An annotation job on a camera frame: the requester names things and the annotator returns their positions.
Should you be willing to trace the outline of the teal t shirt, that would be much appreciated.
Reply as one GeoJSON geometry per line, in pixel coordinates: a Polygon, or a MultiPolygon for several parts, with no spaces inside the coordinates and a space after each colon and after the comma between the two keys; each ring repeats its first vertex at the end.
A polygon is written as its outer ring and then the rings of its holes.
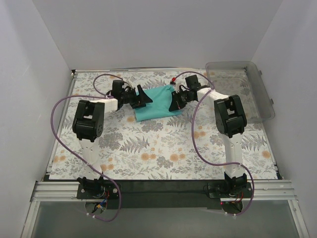
{"type": "Polygon", "coordinates": [[[152,103],[145,107],[135,109],[136,121],[148,119],[159,119],[164,117],[178,116],[182,111],[169,111],[172,101],[172,92],[174,88],[171,85],[147,89],[144,92],[152,99],[152,103]]]}

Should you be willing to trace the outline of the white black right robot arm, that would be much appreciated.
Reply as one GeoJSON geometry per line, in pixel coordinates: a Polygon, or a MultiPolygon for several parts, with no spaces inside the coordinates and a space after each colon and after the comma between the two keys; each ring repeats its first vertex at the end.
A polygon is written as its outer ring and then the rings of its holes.
{"type": "Polygon", "coordinates": [[[176,111],[184,108],[187,103],[197,101],[192,120],[195,120],[199,105],[205,101],[213,105],[215,124],[218,132],[222,135],[225,146],[226,162],[215,164],[207,161],[199,153],[194,133],[192,141],[194,149],[199,158],[212,166],[224,166],[224,186],[221,192],[230,197],[242,194],[242,190],[247,187],[247,175],[242,159],[242,135],[247,126],[247,119],[241,99],[238,95],[228,96],[216,92],[214,89],[198,82],[196,75],[185,78],[187,86],[178,85],[177,90],[171,93],[171,104],[169,111],[176,111]]]}

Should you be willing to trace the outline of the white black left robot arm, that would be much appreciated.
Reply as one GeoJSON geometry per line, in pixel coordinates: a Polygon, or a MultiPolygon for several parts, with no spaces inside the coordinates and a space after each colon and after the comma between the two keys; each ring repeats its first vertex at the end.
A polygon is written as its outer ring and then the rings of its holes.
{"type": "Polygon", "coordinates": [[[124,87],[125,84],[122,80],[115,80],[104,99],[80,100],[77,105],[72,129],[82,148],[85,164],[92,166],[85,170],[78,181],[83,190],[93,198],[105,197],[106,192],[104,179],[100,175],[101,160],[97,152],[99,138],[104,131],[105,114],[117,111],[125,104],[137,109],[153,102],[140,85],[135,88],[130,84],[124,87]]]}

